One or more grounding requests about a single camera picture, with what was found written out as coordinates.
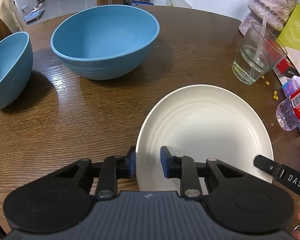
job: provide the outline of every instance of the glass of water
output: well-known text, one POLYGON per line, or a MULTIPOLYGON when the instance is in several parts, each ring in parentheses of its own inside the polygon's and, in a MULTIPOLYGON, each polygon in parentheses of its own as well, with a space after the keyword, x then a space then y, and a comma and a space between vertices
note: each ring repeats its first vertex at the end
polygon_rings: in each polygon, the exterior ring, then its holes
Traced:
POLYGON ((252 22, 241 42, 240 52, 232 63, 232 70, 243 83, 251 85, 286 55, 286 48, 276 36, 268 29, 262 36, 262 25, 252 22), (261 49, 256 55, 258 46, 261 49))

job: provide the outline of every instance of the table surface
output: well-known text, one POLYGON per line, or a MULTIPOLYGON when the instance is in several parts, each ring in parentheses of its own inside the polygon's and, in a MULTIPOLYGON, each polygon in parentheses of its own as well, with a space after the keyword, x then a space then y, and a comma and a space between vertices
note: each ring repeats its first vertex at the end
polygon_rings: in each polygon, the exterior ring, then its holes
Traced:
MULTIPOLYGON (((126 154, 151 108, 186 85, 215 85, 243 98, 263 121, 275 161, 300 171, 299 133, 282 130, 274 114, 284 99, 274 72, 265 74, 267 87, 264 80, 245 85, 231 70, 240 22, 199 10, 143 8, 158 19, 159 36, 138 68, 114 80, 79 77, 52 52, 51 34, 70 15, 27 28, 33 72, 16 101, 0 110, 0 224, 6 231, 2 204, 8 193, 83 157, 97 162, 126 154), (279 101, 272 99, 274 90, 279 101)), ((118 188, 138 190, 137 181, 120 180, 118 188)), ((300 197, 291 194, 300 209, 300 197)), ((290 228, 296 223, 294 217, 290 228)))

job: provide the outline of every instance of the white plate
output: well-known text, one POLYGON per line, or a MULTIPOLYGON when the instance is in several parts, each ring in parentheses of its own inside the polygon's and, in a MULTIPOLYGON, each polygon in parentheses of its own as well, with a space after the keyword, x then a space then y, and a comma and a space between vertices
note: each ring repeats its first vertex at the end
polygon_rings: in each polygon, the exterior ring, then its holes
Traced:
MULTIPOLYGON (((273 160, 269 135, 256 112, 240 97, 220 87, 192 85, 161 99, 146 117, 137 141, 136 173, 140 190, 180 190, 179 179, 166 179, 160 147, 196 162, 217 158, 260 179, 272 177, 253 166, 261 154, 273 160)), ((200 178, 207 194, 204 178, 200 178)))

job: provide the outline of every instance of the tiled floor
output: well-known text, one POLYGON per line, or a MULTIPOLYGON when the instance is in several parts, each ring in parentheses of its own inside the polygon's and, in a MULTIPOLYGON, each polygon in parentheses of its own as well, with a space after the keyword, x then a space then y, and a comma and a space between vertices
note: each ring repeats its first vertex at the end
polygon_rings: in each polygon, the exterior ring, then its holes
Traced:
POLYGON ((61 16, 68 13, 80 12, 96 6, 95 0, 45 0, 45 12, 38 21, 32 21, 28 26, 61 16))

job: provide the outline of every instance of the blue bowl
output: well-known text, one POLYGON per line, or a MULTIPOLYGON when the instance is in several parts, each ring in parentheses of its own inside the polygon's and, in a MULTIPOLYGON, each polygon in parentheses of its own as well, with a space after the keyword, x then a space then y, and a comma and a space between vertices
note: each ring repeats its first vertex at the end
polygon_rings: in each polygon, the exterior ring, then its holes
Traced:
POLYGON ((0 109, 11 104, 25 88, 33 53, 29 34, 14 33, 0 41, 0 109))
POLYGON ((97 6, 72 15, 53 32, 51 48, 79 76, 120 77, 139 66, 159 34, 150 13, 126 5, 97 6))

